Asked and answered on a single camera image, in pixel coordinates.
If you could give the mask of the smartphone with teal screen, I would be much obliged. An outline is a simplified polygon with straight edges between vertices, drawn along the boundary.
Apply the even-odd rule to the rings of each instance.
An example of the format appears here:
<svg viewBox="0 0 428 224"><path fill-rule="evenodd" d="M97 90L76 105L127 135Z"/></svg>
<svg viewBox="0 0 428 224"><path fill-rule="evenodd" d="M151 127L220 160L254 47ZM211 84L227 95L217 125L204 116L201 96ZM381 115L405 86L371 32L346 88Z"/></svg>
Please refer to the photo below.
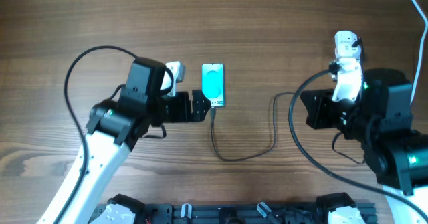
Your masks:
<svg viewBox="0 0 428 224"><path fill-rule="evenodd" d="M225 105L224 65L207 63L201 66L202 92L214 107Z"/></svg>

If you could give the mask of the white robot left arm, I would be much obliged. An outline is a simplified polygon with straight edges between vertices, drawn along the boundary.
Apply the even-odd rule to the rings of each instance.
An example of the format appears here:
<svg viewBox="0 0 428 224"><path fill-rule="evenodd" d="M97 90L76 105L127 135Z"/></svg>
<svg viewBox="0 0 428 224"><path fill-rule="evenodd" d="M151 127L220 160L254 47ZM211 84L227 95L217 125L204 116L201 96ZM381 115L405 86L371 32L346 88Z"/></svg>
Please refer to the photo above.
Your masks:
<svg viewBox="0 0 428 224"><path fill-rule="evenodd" d="M114 173L148 129L164 123L202 122L210 101L201 90L168 93L164 63L137 57L119 99L93 106L84 143L40 223L87 223Z"/></svg>

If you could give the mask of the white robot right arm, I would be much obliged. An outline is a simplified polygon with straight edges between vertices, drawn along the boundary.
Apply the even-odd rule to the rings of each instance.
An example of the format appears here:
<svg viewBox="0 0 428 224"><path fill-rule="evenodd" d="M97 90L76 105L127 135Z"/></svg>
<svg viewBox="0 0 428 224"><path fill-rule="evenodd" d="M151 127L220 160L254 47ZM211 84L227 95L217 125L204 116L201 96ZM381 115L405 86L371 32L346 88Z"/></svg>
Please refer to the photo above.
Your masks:
<svg viewBox="0 0 428 224"><path fill-rule="evenodd" d="M308 78L296 91L304 103L311 128L335 128L347 140L357 140L364 162L375 173L378 184L396 193L342 177L316 162L300 147L303 155L327 175L403 203L395 221L427 222L427 135L412 128L412 85L400 70L375 68L363 74L362 95L356 100L332 100L333 91L307 90L323 70Z"/></svg>

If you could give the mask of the white power strip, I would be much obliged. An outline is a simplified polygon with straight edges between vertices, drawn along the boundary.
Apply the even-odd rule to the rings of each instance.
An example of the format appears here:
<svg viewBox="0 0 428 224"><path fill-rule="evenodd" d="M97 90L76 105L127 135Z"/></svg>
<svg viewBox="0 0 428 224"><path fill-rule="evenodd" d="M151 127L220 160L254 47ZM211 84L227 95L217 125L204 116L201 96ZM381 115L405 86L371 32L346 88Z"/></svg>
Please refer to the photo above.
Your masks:
<svg viewBox="0 0 428 224"><path fill-rule="evenodd" d="M338 31L334 36L336 60L342 58L354 58L362 63L362 40L354 32Z"/></svg>

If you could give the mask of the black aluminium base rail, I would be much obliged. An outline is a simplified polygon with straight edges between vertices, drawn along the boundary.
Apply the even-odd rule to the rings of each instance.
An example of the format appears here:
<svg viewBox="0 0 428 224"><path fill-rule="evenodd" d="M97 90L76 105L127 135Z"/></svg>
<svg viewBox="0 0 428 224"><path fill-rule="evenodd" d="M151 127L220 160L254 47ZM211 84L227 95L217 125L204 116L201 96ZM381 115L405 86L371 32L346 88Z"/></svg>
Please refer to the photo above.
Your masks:
<svg viewBox="0 0 428 224"><path fill-rule="evenodd" d="M347 193L322 195L311 202L236 205L145 204L117 194L98 205L89 223L369 223L378 222L374 203L356 202Z"/></svg>

